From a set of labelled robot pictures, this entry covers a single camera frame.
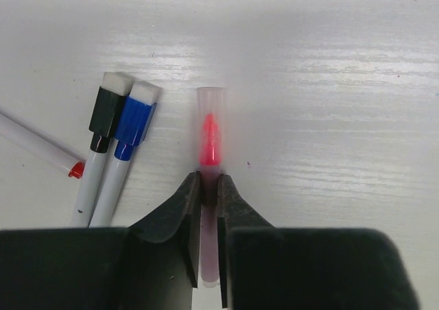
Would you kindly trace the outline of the black cap white marker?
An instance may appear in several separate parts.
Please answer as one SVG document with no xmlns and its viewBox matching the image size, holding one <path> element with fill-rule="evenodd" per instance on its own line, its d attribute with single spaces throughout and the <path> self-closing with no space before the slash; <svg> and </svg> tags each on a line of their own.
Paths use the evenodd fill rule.
<svg viewBox="0 0 439 310">
<path fill-rule="evenodd" d="M 88 127 L 93 135 L 71 217 L 72 227 L 89 225 L 108 149 L 133 84 L 134 79 L 122 72 L 105 72 L 103 76 Z"/>
</svg>

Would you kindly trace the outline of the blue cap marker lower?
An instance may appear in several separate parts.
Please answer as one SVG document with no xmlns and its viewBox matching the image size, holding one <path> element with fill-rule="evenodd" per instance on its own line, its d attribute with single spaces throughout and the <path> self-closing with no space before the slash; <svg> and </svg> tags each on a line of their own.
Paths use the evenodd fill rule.
<svg viewBox="0 0 439 310">
<path fill-rule="evenodd" d="M 109 226 L 136 148 L 145 140 L 162 88 L 137 81 L 128 95 L 115 132 L 117 141 L 89 226 Z"/>
</svg>

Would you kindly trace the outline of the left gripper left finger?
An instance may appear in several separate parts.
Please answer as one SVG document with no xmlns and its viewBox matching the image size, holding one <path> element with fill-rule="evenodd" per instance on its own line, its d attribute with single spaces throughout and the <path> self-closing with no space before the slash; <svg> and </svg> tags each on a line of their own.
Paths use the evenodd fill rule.
<svg viewBox="0 0 439 310">
<path fill-rule="evenodd" d="M 190 309 L 200 175 L 129 227 L 1 232 L 2 309 Z"/>
</svg>

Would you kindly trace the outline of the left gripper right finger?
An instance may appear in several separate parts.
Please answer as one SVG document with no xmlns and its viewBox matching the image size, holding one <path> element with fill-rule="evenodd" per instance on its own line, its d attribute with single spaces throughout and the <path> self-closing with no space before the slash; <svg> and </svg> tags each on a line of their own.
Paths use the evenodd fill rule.
<svg viewBox="0 0 439 310">
<path fill-rule="evenodd" d="M 394 242 L 370 228 L 276 228 L 218 181 L 222 305 L 228 309 L 418 309 Z"/>
</svg>

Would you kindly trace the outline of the red cap marker top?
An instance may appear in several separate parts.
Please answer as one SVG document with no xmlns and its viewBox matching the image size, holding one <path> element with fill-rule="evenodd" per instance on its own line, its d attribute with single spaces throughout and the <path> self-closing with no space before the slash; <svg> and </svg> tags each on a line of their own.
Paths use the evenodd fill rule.
<svg viewBox="0 0 439 310">
<path fill-rule="evenodd" d="M 64 175 L 78 180 L 82 178 L 85 167 L 82 159 L 22 124 L 4 110 L 1 110 L 1 136 L 59 169 Z"/>
</svg>

